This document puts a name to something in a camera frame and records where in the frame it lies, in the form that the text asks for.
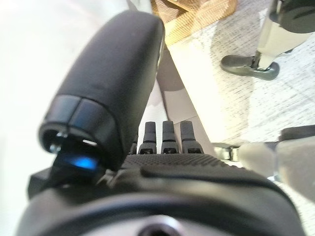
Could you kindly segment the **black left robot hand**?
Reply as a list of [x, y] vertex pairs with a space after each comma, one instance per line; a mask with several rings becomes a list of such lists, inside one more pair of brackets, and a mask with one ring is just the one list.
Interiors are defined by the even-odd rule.
[[38, 131], [53, 165], [31, 175], [18, 236], [302, 236], [290, 197], [265, 177], [204, 154], [190, 123], [183, 153], [133, 155], [164, 44], [160, 18], [126, 10], [72, 66]]

